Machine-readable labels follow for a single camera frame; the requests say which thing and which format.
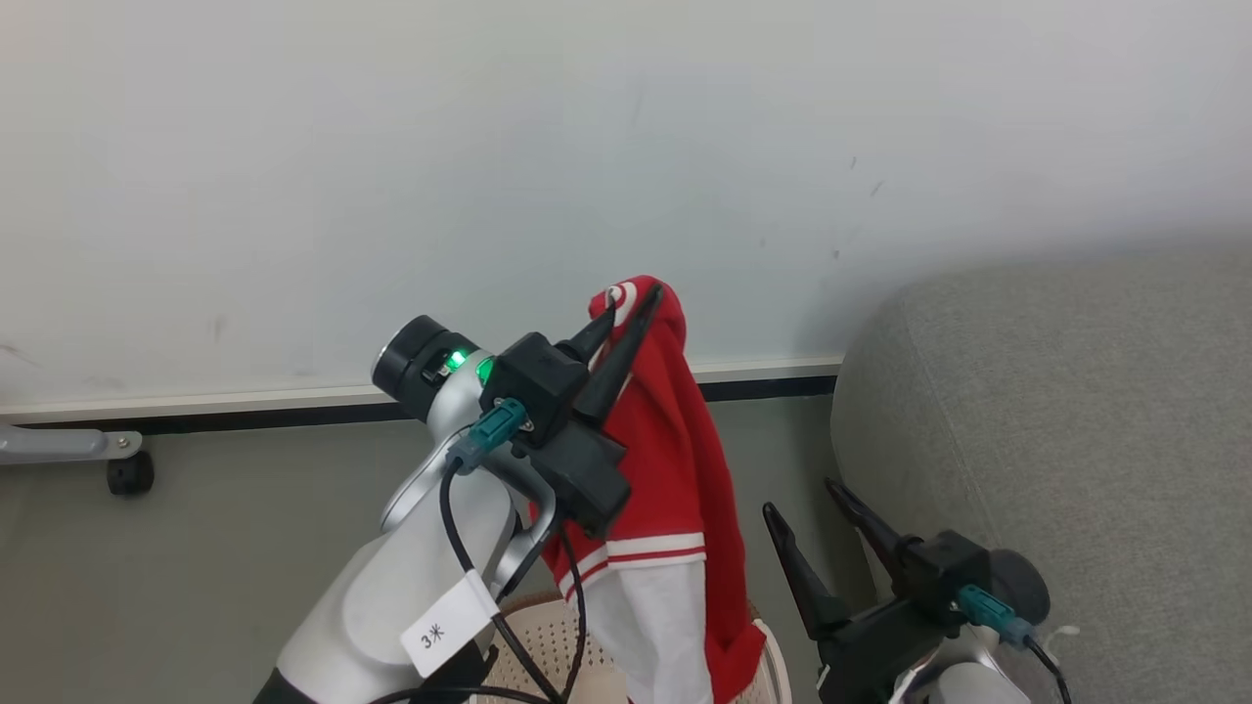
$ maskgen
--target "plastic chair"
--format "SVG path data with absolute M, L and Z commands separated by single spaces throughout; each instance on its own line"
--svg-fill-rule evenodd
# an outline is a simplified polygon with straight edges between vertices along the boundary
M 518 601 L 512 610 L 506 609 L 506 614 L 517 638 L 548 680 L 558 688 L 565 684 L 578 636 L 577 614 L 566 608 L 556 594 Z M 791 704 L 791 683 L 777 640 L 764 621 L 756 619 L 754 624 L 765 634 L 765 650 L 761 653 L 756 678 L 735 699 L 735 704 Z M 497 635 L 492 643 L 500 650 L 500 659 L 483 684 L 541 695 L 538 686 L 526 674 L 505 641 Z M 595 638 L 587 635 L 582 668 L 570 695 L 570 704 L 626 704 L 626 683 L 613 666 L 612 658 Z M 507 704 L 507 700 L 476 696 L 471 703 Z

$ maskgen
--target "black baseboard stripe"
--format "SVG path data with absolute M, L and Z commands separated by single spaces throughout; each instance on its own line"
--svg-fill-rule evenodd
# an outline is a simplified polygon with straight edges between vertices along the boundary
M 760 381 L 727 381 L 702 383 L 705 401 L 747 401 L 795 396 L 825 396 L 835 390 L 835 377 L 776 378 Z M 366 406 L 322 406 L 282 411 L 242 411 L 235 413 L 204 413 L 197 416 L 165 416 L 151 418 L 114 418 L 70 423 L 39 423 L 41 428 L 99 428 L 105 432 L 135 431 L 143 435 L 180 435 L 229 430 L 259 430 L 341 423 L 372 423 L 401 421 L 411 416 L 398 403 Z

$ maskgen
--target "gray fabric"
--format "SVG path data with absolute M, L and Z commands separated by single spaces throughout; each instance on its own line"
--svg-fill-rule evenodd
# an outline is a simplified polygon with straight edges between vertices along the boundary
M 1249 351 L 1248 248 L 947 277 L 849 352 L 835 451 L 901 531 L 1030 557 L 1075 700 L 1249 701 Z

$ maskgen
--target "caster wheel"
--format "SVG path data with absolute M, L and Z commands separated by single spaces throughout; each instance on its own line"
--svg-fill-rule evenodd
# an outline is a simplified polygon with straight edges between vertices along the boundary
M 109 494 L 114 496 L 143 496 L 156 479 L 153 457 L 140 450 L 124 460 L 109 460 L 105 479 L 109 480 Z

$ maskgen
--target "black cable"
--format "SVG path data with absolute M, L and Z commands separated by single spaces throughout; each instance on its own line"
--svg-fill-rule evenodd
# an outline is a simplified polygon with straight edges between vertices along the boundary
M 457 556 L 457 562 L 461 562 L 461 569 L 468 572 L 475 569 L 473 560 L 470 559 L 470 551 L 466 550 L 466 544 L 461 540 L 456 517 L 452 515 L 452 480 L 456 479 L 459 468 L 461 458 L 458 457 L 452 460 L 443 472 L 443 481 L 439 482 L 439 514 L 443 516 L 443 532 L 448 534 L 452 552 Z
M 578 639 L 573 648 L 573 663 L 570 665 L 570 676 L 565 678 L 565 689 L 561 690 L 561 696 L 568 701 L 570 694 L 573 693 L 573 680 L 578 679 L 578 668 L 582 666 L 582 651 L 587 648 L 587 600 L 582 594 L 582 575 L 578 574 L 578 557 L 573 554 L 573 544 L 570 542 L 570 535 L 565 532 L 565 527 L 561 527 L 560 531 L 561 546 L 565 547 L 565 554 L 570 556 L 570 576 L 573 577 L 575 599 L 578 600 Z
M 526 704 L 551 704 L 547 699 L 541 699 L 533 694 L 526 694 L 525 691 L 513 691 L 512 689 L 505 689 L 501 686 L 433 686 L 416 689 L 402 689 L 399 691 L 393 691 L 391 694 L 384 694 L 378 699 L 374 699 L 369 704 L 396 704 L 397 701 L 412 700 L 416 704 L 426 701 L 431 696 L 471 696 L 475 694 L 482 694 L 483 696 L 498 696 L 501 699 L 512 699 L 513 701 L 525 701 Z
M 1065 675 L 1060 674 L 1060 668 L 1057 666 L 1043 646 L 1039 645 L 1039 641 L 1028 635 L 1024 643 L 1030 649 L 1030 653 L 1034 653 L 1035 658 L 1043 663 L 1043 666 L 1048 668 L 1048 671 L 1057 678 L 1057 689 L 1060 690 L 1060 700 L 1064 704 L 1073 704 L 1074 700 L 1069 698 L 1069 685 L 1065 684 Z
M 456 519 L 452 516 L 452 480 L 457 476 L 456 470 L 459 467 L 459 462 L 453 460 L 443 475 L 443 480 L 439 482 L 439 512 L 443 515 L 443 530 L 448 534 L 448 542 L 452 544 L 452 552 L 456 554 L 457 561 L 461 564 L 461 569 L 464 571 L 473 570 L 473 560 L 470 559 L 470 552 L 466 550 L 464 542 L 461 540 L 461 534 L 457 531 Z M 552 683 L 543 676 L 543 670 L 535 663 L 531 654 L 526 651 L 522 646 L 522 641 L 513 633 L 513 628 L 508 625 L 503 614 L 496 614 L 491 618 L 491 623 L 500 631 L 500 636 L 508 645 L 508 649 L 513 651 L 517 656 L 517 661 L 522 664 L 522 669 L 526 674 L 531 675 L 535 684 L 540 686 L 543 695 L 548 698 L 548 701 L 543 704 L 565 704 L 565 698 L 561 693 L 552 686 Z

